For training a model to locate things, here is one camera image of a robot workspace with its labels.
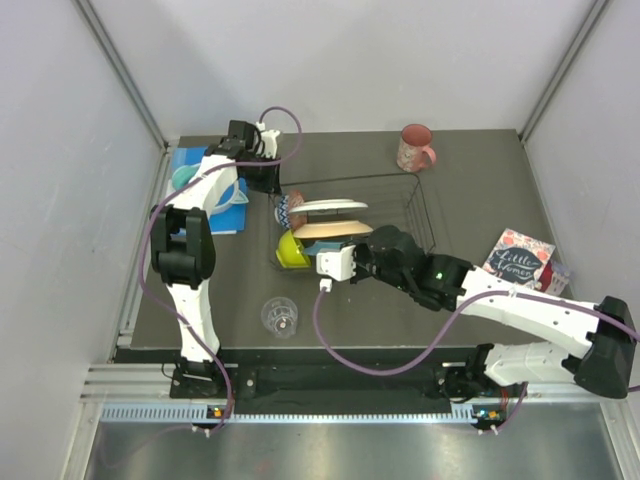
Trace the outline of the peach bird plate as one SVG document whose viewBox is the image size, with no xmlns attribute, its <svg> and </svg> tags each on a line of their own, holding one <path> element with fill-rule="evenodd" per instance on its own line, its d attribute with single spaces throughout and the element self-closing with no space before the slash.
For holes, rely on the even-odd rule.
<svg viewBox="0 0 640 480">
<path fill-rule="evenodd" d="M 373 231 L 373 228 L 357 220 L 306 223 L 293 232 L 295 238 L 317 239 L 333 238 L 350 235 L 363 235 Z"/>
</svg>

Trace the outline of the teal scalloped plate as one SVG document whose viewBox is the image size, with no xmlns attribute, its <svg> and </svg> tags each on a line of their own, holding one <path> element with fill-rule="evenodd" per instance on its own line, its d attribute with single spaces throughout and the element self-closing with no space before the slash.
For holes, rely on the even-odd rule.
<svg viewBox="0 0 640 480">
<path fill-rule="evenodd" d="M 317 256 L 321 252 L 339 252 L 342 248 L 352 245 L 351 240 L 321 239 L 304 248 L 307 256 Z"/>
</svg>

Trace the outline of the orange blue patterned bowl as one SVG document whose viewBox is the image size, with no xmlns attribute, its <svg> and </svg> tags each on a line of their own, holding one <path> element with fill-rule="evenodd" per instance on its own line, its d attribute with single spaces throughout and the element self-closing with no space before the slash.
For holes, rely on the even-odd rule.
<svg viewBox="0 0 640 480">
<path fill-rule="evenodd" d="M 298 190 L 290 190 L 280 196 L 274 208 L 274 218 L 276 222 L 287 230 L 295 231 L 302 227 L 307 217 L 305 214 L 293 213 L 292 210 L 304 203 L 304 197 Z"/>
</svg>

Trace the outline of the watermelon pattern plate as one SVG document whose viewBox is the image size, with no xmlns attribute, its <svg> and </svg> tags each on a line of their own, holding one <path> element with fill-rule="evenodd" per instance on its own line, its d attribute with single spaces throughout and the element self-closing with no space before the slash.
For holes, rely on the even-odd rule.
<svg viewBox="0 0 640 480">
<path fill-rule="evenodd" d="M 325 214 L 326 212 L 340 210 L 363 210 L 369 205 L 365 202 L 353 199 L 325 199 L 305 201 L 298 206 L 291 207 L 291 214 Z"/>
</svg>

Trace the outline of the lime green bowl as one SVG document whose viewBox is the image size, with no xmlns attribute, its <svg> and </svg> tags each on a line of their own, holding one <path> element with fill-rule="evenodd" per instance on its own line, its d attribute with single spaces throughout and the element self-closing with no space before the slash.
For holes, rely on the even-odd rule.
<svg viewBox="0 0 640 480">
<path fill-rule="evenodd" d="M 279 239 L 275 250 L 276 258 L 284 269 L 307 269 L 311 267 L 310 257 L 304 253 L 304 246 L 287 230 Z"/>
</svg>

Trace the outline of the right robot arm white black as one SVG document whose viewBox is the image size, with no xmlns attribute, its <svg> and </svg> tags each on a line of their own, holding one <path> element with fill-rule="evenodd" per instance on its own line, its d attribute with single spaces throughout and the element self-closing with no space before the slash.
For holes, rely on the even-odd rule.
<svg viewBox="0 0 640 480">
<path fill-rule="evenodd" d="M 607 296 L 599 303 L 566 300 L 499 279 L 472 263 L 427 253 L 395 226 L 356 241 L 354 282 L 374 278 L 432 311 L 476 316 L 536 337 L 528 345 L 479 347 L 466 380 L 487 396 L 523 382 L 573 382 L 604 398 L 624 399 L 639 334 L 627 303 Z"/>
</svg>

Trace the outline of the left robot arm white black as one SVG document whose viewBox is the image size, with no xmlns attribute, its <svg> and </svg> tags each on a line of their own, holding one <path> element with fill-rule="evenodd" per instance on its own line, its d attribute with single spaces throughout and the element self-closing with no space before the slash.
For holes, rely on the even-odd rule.
<svg viewBox="0 0 640 480">
<path fill-rule="evenodd" d="M 244 182 L 249 189 L 278 193 L 278 137 L 263 123 L 232 120 L 219 143 L 203 157 L 179 168 L 173 192 L 157 209 L 150 231 L 151 266 L 171 295 L 181 329 L 172 398 L 223 396 L 227 374 L 215 363 L 220 340 L 209 301 L 209 280 L 216 265 L 210 217 L 221 200 Z"/>
</svg>

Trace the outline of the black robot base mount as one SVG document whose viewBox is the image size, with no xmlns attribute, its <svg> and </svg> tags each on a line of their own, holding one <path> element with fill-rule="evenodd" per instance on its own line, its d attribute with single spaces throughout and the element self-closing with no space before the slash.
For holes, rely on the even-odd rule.
<svg viewBox="0 0 640 480">
<path fill-rule="evenodd" d="M 444 413 L 455 403 L 486 398 L 505 405 L 523 388 L 499 386 L 484 374 L 479 347 L 437 347 L 418 359 L 417 348 L 339 349 L 359 370 L 334 359 L 325 349 L 224 349 L 223 375 L 229 392 L 204 399 L 232 399 L 235 413 L 373 414 Z"/>
</svg>

